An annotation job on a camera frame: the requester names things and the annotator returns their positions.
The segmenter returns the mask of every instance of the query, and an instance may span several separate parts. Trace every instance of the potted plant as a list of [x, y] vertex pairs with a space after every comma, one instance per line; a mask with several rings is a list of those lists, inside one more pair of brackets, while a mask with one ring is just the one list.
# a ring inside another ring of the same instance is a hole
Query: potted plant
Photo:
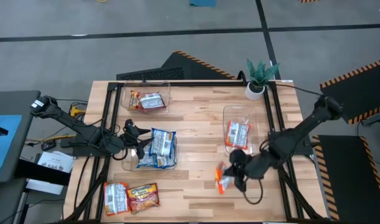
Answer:
[[249, 100], [258, 100], [263, 95], [268, 81], [273, 79], [274, 75], [278, 72], [279, 64], [273, 65], [265, 70], [266, 64], [263, 63], [262, 60], [260, 60], [257, 69], [254, 68], [249, 59], [247, 59], [246, 63], [248, 65], [251, 81], [249, 81], [245, 89], [245, 96]]

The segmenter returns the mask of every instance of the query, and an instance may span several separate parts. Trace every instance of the clear plastic bin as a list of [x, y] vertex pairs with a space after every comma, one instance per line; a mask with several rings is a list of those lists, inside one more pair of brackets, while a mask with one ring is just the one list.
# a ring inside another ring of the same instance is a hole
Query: clear plastic bin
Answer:
[[139, 158], [137, 157], [136, 150], [135, 149], [129, 149], [129, 152], [127, 152], [127, 157], [122, 161], [122, 168], [126, 171], [145, 171], [145, 170], [171, 170], [174, 169], [177, 166], [177, 137], [174, 138], [174, 150], [175, 150], [175, 163], [176, 165], [172, 167], [167, 167], [165, 169], [155, 168], [155, 167], [139, 167], [137, 168], [137, 165], [139, 164]]
[[[249, 124], [250, 128], [247, 135], [248, 148], [243, 149], [246, 154], [259, 153], [259, 140], [257, 136], [256, 125], [256, 107], [247, 105], [228, 105], [223, 109], [223, 138], [226, 142], [226, 133], [228, 129], [228, 122], [234, 121], [241, 124]], [[235, 147], [226, 146], [225, 154], [229, 156]]]
[[[164, 102], [165, 108], [155, 110], [139, 110], [130, 108], [131, 91], [138, 93], [159, 93]], [[121, 106], [130, 111], [131, 113], [146, 113], [152, 115], [164, 115], [169, 112], [170, 101], [170, 83], [164, 82], [135, 82], [127, 81], [123, 86], [123, 95], [121, 97]]]

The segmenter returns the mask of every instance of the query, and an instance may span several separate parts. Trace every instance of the gray floor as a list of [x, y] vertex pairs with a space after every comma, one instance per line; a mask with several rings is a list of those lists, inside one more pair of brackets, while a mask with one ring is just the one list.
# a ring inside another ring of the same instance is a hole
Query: gray floor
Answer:
[[[262, 0], [262, 5], [269, 27], [380, 23], [380, 0]], [[217, 0], [216, 8], [190, 7], [188, 0], [0, 0], [0, 37], [259, 27], [253, 0]], [[380, 59], [380, 29], [274, 32], [271, 40], [282, 79], [313, 91], [323, 81]], [[0, 91], [40, 90], [85, 100], [93, 80], [160, 67], [174, 50], [233, 74], [246, 71], [247, 58], [269, 60], [261, 32], [0, 42]], [[298, 98], [308, 115], [315, 97], [298, 92]], [[68, 109], [69, 103], [61, 106]], [[35, 119], [29, 138], [44, 138], [60, 127], [50, 119]], [[355, 135], [356, 126], [339, 120], [313, 133]], [[360, 133], [380, 161], [380, 124], [360, 127]], [[31, 158], [36, 152], [38, 147], [26, 147], [22, 155]], [[30, 208], [26, 223], [54, 222], [60, 216], [59, 204], [37, 205]]]

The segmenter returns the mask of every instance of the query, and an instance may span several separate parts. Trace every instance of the wooden table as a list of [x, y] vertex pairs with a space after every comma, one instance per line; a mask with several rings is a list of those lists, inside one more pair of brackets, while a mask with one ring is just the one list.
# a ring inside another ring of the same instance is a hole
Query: wooden table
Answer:
[[[91, 88], [85, 122], [101, 118], [108, 82], [95, 81]], [[126, 182], [129, 187], [156, 182], [159, 188], [160, 207], [132, 215], [123, 213], [107, 217], [103, 211], [102, 222], [256, 222], [284, 221], [285, 213], [279, 186], [278, 173], [269, 169], [262, 180], [264, 197], [260, 204], [248, 204], [242, 193], [230, 187], [224, 195], [215, 188], [215, 167], [221, 160], [228, 163], [223, 143], [223, 108], [226, 105], [254, 105], [257, 120], [257, 144], [267, 138], [269, 125], [264, 100], [249, 101], [244, 95], [245, 87], [172, 87], [169, 113], [165, 116], [135, 115], [124, 108], [118, 111], [117, 124], [123, 127], [131, 118], [139, 128], [160, 128], [177, 131], [178, 164], [174, 170], [129, 172], [122, 161], [111, 160], [108, 182]], [[278, 86], [280, 105], [286, 128], [293, 128], [302, 120], [299, 102], [293, 88]], [[274, 101], [271, 107], [278, 128]], [[73, 166], [70, 185], [65, 199], [64, 214], [73, 211], [78, 179], [85, 158], [79, 158]], [[320, 185], [314, 165], [304, 156], [293, 157], [299, 190], [310, 205], [326, 216]], [[78, 204], [87, 193], [93, 158], [85, 169]], [[289, 191], [292, 216], [296, 217], [293, 195]], [[248, 181], [246, 192], [251, 200], [260, 196], [256, 180]], [[98, 192], [93, 197], [90, 217], [95, 217]]]

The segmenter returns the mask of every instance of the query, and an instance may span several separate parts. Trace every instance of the food package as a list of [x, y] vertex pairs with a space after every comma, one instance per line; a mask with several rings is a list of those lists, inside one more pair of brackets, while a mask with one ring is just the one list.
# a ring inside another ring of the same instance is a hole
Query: food package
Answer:
[[150, 155], [151, 144], [144, 146], [144, 157], [139, 160], [137, 168], [140, 167], [155, 167], [157, 156], [155, 154]]
[[157, 154], [160, 156], [169, 156], [171, 158], [172, 149], [174, 148], [174, 137], [176, 132], [168, 132], [152, 128], [152, 137], [150, 155]]
[[129, 200], [126, 194], [127, 184], [104, 184], [104, 202], [107, 216], [128, 212]]
[[234, 177], [223, 175], [226, 169], [226, 164], [223, 161], [216, 166], [215, 181], [219, 194], [224, 194], [227, 187], [234, 182]]
[[226, 146], [248, 149], [248, 132], [250, 127], [249, 124], [228, 121], [225, 140]]
[[136, 214], [147, 208], [159, 206], [158, 187], [156, 183], [128, 189], [127, 196], [129, 197], [132, 214]]
[[166, 169], [168, 167], [172, 167], [172, 166], [175, 166], [176, 165], [176, 149], [172, 148], [172, 152], [170, 153], [170, 156], [160, 156], [160, 155], [156, 155], [155, 158], [156, 158], [156, 162], [155, 162], [155, 166], [156, 168], [162, 168], [162, 169]]
[[140, 93], [131, 90], [130, 91], [130, 102], [129, 102], [129, 108], [132, 110], [139, 109], [140, 101], [139, 101], [139, 95]]
[[141, 108], [144, 110], [156, 110], [165, 108], [162, 96], [159, 93], [143, 93], [139, 95]]

